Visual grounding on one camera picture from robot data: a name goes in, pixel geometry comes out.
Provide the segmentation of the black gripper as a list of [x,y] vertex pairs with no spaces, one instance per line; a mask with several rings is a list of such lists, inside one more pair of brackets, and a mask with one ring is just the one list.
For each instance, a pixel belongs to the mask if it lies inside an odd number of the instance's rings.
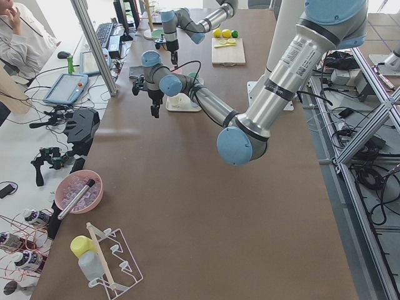
[[137,96],[140,91],[147,92],[147,95],[152,99],[151,115],[154,118],[159,118],[159,108],[163,103],[163,92],[158,87],[152,87],[152,84],[146,81],[143,74],[132,82],[133,95]]
[[173,66],[178,65],[178,34],[176,32],[161,34],[161,37],[155,40],[156,49],[166,46],[171,52],[171,63]]

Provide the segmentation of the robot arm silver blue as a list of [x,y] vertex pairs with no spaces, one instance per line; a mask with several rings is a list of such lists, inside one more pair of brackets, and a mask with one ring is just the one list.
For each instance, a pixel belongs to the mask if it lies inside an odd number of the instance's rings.
[[205,34],[216,29],[225,20],[231,19],[238,10],[238,1],[217,1],[220,5],[214,12],[195,22],[189,9],[161,11],[161,22],[167,50],[171,53],[171,63],[178,66],[179,41],[177,28],[181,28],[195,44],[200,44]]
[[306,1],[293,40],[269,77],[261,80],[259,94],[244,113],[228,106],[196,77],[173,73],[156,51],[142,54],[143,74],[133,83],[132,93],[147,92],[154,117],[159,115],[164,96],[187,95],[222,127],[217,137],[221,158],[234,166],[243,165],[266,152],[271,126],[323,54],[364,43],[367,21],[367,1]]

